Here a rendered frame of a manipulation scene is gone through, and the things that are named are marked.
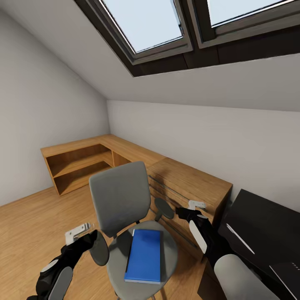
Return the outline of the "folder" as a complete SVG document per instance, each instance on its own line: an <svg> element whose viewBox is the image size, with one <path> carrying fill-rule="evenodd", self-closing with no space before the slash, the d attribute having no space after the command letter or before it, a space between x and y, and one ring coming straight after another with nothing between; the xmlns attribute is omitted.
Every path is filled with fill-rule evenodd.
<svg viewBox="0 0 300 300"><path fill-rule="evenodd" d="M124 281L160 284L160 231L133 229Z"/></svg>

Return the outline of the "swivel chair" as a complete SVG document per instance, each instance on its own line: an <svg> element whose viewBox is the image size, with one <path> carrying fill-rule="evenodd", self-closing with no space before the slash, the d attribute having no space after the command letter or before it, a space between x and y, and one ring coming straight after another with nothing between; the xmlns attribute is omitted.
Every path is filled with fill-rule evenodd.
<svg viewBox="0 0 300 300"><path fill-rule="evenodd" d="M131 162L104 170L89 178L89 186L100 229L112 243L107 245L102 233L88 249L94 262L107 267L117 300L156 300L154 294L163 288L173 275L179 259L177 244L169 231L158 221L162 215L174 218L169 204L158 197L155 220L139 222L148 214L151 205L148 175L143 161ZM121 230L136 222L119 236ZM160 284L125 282L130 244L135 230L160 231Z"/></svg>

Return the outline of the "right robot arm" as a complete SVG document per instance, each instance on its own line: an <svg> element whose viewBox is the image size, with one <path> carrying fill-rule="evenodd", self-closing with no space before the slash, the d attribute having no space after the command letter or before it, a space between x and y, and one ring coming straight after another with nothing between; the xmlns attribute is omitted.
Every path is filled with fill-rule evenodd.
<svg viewBox="0 0 300 300"><path fill-rule="evenodd" d="M206 204L190 200L188 205L188 208L175 207L175 213L188 221L190 231L208 258L227 300L280 300L250 271L208 218L195 209L206 208Z"/></svg>

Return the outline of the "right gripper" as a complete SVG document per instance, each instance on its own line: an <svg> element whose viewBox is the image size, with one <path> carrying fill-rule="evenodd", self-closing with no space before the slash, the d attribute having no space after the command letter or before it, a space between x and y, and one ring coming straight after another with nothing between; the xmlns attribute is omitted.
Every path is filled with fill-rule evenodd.
<svg viewBox="0 0 300 300"><path fill-rule="evenodd" d="M188 216L191 213L198 213L201 214L200 210L189 210L188 208L182 208L182 207L175 207L175 213L178 214L178 217L180 219L184 219L188 221Z"/></svg>

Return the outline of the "notebook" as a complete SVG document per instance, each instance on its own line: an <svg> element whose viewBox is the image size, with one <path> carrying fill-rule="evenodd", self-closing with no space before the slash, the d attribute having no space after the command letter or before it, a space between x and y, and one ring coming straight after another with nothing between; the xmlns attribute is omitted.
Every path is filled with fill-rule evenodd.
<svg viewBox="0 0 300 300"><path fill-rule="evenodd" d="M269 266L295 300L300 300L300 269L291 261Z"/></svg>

